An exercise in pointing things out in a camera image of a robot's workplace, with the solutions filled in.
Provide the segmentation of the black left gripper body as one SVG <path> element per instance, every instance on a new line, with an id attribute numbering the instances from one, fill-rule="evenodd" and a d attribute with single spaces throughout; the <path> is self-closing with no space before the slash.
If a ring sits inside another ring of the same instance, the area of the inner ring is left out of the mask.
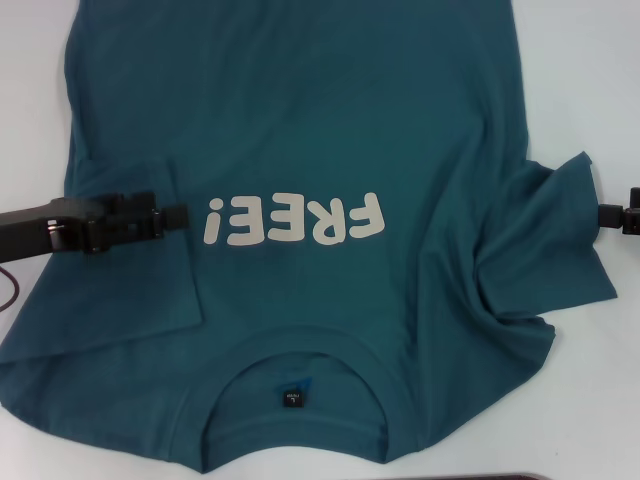
<path id="1" fill-rule="evenodd" d="M 48 204 L 1 214 L 1 262 L 85 251 L 86 226 L 106 214 L 92 199 L 57 198 Z"/>

